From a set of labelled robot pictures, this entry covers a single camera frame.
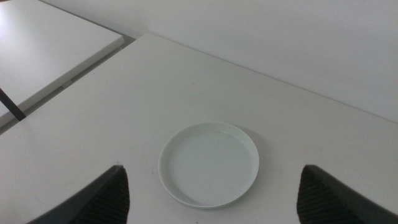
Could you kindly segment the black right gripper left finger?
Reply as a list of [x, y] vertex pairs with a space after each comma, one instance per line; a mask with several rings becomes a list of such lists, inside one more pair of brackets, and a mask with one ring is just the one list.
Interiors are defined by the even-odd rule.
[[31, 223], [120, 223], [127, 222], [129, 184], [122, 165], [110, 167], [78, 193]]

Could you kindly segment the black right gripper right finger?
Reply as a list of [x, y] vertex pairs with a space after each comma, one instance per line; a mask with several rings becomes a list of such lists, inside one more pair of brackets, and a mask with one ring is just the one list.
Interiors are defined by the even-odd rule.
[[397, 223], [397, 215], [315, 165], [305, 165], [296, 209], [300, 223]]

